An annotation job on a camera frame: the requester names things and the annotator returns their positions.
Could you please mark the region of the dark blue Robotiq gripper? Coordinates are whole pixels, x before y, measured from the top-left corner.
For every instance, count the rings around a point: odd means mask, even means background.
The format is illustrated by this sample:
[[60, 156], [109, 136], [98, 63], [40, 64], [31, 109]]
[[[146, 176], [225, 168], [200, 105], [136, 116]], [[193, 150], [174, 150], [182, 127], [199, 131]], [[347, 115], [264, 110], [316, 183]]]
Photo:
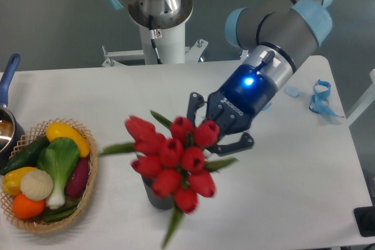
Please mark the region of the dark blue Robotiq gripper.
[[[207, 103], [206, 119], [219, 126], [221, 135], [231, 135], [249, 129], [252, 120], [274, 95], [272, 81], [253, 66], [242, 64], [209, 97], [197, 92], [190, 93], [186, 117], [195, 124], [197, 110]], [[218, 156], [228, 156], [253, 146], [253, 137], [244, 132], [239, 141], [227, 145], [215, 144], [208, 151]]]

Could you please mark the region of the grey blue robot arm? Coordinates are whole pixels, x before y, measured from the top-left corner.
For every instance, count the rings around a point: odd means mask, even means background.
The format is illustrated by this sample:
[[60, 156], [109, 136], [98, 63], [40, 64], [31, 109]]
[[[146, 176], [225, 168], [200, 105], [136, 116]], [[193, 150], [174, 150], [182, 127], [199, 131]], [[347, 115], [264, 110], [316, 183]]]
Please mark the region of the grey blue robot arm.
[[[192, 0], [107, 0], [127, 7], [138, 25], [146, 64], [185, 63], [197, 49], [185, 47], [185, 24]], [[207, 98], [191, 93], [187, 114], [157, 120], [172, 134], [178, 151], [194, 146], [219, 156], [252, 148], [252, 120], [322, 44], [332, 28], [327, 7], [333, 0], [270, 0], [258, 10], [236, 9], [225, 23], [225, 37], [248, 57]]]

